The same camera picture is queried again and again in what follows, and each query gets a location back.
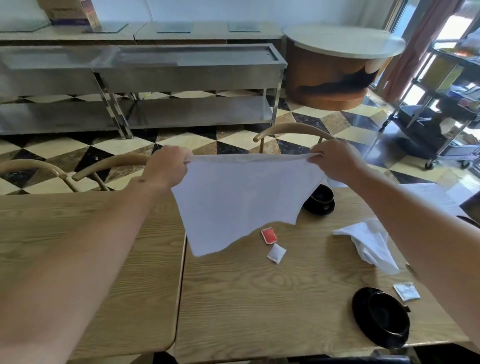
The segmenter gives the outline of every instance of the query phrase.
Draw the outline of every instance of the wood grain tabletop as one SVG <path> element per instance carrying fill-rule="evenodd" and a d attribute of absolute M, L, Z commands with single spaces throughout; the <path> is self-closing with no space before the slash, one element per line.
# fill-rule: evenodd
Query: wood grain tabletop
<path fill-rule="evenodd" d="M 266 258 L 270 247 L 259 230 L 211 255 L 194 257 L 187 247 L 175 340 L 179 363 L 374 349 L 354 321 L 354 293 L 371 286 L 398 298 L 392 285 L 412 281 L 421 299 L 408 303 L 407 344 L 467 340 L 406 269 L 391 241 L 401 269 L 394 276 L 362 261 L 350 237 L 332 235 L 333 230 L 374 216 L 349 188 L 334 192 L 336 209 L 329 216 L 319 218 L 302 210 L 296 226 L 269 224 L 287 250 L 279 265 Z"/>
<path fill-rule="evenodd" d="M 0 289 L 117 192 L 0 197 Z M 175 338 L 185 230 L 173 195 L 143 224 L 71 359 L 168 349 Z"/>

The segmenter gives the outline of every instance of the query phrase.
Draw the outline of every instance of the forearm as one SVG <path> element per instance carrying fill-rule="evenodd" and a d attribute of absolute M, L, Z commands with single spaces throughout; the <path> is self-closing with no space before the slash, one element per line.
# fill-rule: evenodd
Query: forearm
<path fill-rule="evenodd" d="M 158 189 L 133 181 L 3 293 L 2 357 L 10 352 L 17 363 L 38 361 L 41 356 L 48 363 L 67 360 L 108 294 L 159 194 Z"/>
<path fill-rule="evenodd" d="M 351 188 L 371 207 L 439 303 L 480 345 L 480 231 L 375 171 Z"/>

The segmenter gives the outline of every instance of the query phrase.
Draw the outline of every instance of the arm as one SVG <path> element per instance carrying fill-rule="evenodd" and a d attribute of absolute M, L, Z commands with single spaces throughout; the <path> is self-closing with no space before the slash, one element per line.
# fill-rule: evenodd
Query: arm
<path fill-rule="evenodd" d="M 352 149 L 324 142 L 310 162 L 365 200 L 422 283 L 480 347 L 480 230 L 393 184 Z"/>
<path fill-rule="evenodd" d="M 64 363 L 108 294 L 145 217 L 178 184 L 191 152 L 167 147 L 149 159 L 90 221 L 45 252 L 0 296 L 0 357 Z"/>

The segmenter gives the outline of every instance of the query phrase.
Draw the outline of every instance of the white cloth napkin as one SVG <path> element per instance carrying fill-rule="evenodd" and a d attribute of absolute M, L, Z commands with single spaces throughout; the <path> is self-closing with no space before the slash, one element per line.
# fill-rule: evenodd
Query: white cloth napkin
<path fill-rule="evenodd" d="M 194 256 L 215 253 L 265 224 L 295 224 L 325 174 L 312 154 L 193 156 L 172 188 Z"/>
<path fill-rule="evenodd" d="M 350 235 L 360 258 L 387 274 L 400 272 L 387 247 L 388 233 L 376 218 L 335 230 L 334 235 Z"/>

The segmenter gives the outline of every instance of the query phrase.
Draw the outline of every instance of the metal cart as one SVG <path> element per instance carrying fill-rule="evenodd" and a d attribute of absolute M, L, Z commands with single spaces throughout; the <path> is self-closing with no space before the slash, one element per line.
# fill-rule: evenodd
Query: metal cart
<path fill-rule="evenodd" d="M 419 70 L 417 76 L 413 79 L 409 89 L 405 92 L 403 98 L 399 102 L 399 106 L 394 113 L 383 123 L 379 132 L 383 132 L 387 125 L 393 121 L 400 130 L 414 141 L 428 156 L 428 161 L 425 163 L 425 169 L 431 170 L 435 167 L 435 163 L 443 159 L 453 159 L 461 162 L 461 168 L 468 169 L 479 160 L 480 144 L 462 145 L 456 140 L 458 135 L 462 133 L 465 128 L 477 129 L 480 128 L 480 114 L 474 112 L 464 106 L 458 104 L 449 90 L 432 90 L 425 83 L 422 82 L 420 76 L 423 71 L 430 64 L 433 56 L 445 57 L 451 61 L 455 61 L 461 67 L 474 70 L 474 74 L 479 75 L 480 80 L 480 64 L 466 60 L 462 57 L 455 56 L 442 49 L 436 48 L 438 43 L 452 43 L 458 40 L 442 40 L 433 42 L 430 45 L 430 55 L 424 62 L 422 68 Z M 413 87 L 417 85 L 425 91 L 423 102 L 420 105 L 406 106 L 402 105 L 406 95 Z M 437 108 L 442 112 L 442 115 L 450 117 L 462 124 L 462 126 L 453 135 L 446 137 L 440 132 L 438 126 L 433 126 L 432 119 L 436 113 L 429 108 L 429 106 L 438 100 Z M 376 144 L 377 140 L 369 148 L 368 154 Z"/>

